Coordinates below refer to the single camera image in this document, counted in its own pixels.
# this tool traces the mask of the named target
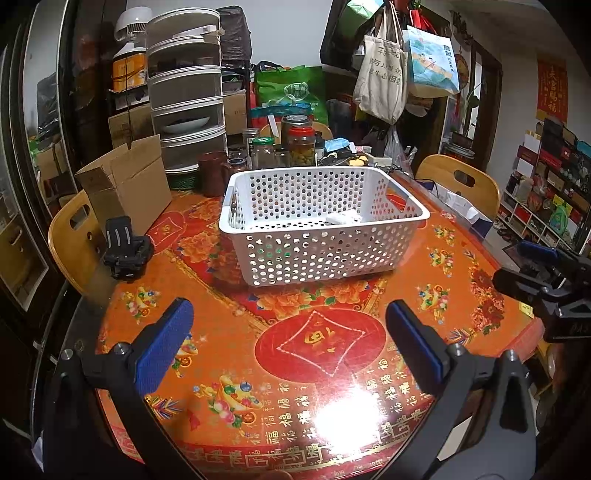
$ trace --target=orange tablecloth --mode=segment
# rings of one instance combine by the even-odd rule
[[[396,271],[253,288],[220,241],[220,200],[177,193],[149,231],[155,255],[145,275],[118,284],[97,348],[133,340],[185,297],[195,308],[191,335],[147,401],[198,468],[281,468],[297,479],[378,468],[432,401],[385,331],[391,300],[404,299],[473,353],[513,347],[526,358],[541,337],[540,324],[492,287],[498,265],[483,246],[415,194],[431,218]],[[137,458],[106,393],[101,400],[123,450]]]

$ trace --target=green shopping bag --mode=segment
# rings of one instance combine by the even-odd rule
[[[255,73],[256,98],[261,106],[307,102],[314,120],[329,124],[322,67],[299,66]]]

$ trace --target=white plastic basket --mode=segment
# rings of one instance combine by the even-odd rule
[[[402,198],[399,210],[388,189]],[[362,220],[331,225],[355,209]],[[219,228],[252,286],[329,280],[391,270],[429,211],[377,168],[275,168],[230,178]]]

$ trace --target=red lid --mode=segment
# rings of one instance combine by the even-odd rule
[[[296,137],[305,137],[307,135],[314,136],[314,128],[313,127],[291,127],[290,128],[290,135],[295,135]]]

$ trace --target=chair handle hole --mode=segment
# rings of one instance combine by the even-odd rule
[[[70,226],[72,230],[78,230],[81,225],[86,221],[88,216],[90,215],[90,207],[88,205],[82,205],[72,218],[70,218]]]
[[[474,185],[476,185],[475,178],[468,175],[466,172],[463,172],[462,170],[456,170],[453,173],[453,177],[466,187],[472,188]]]

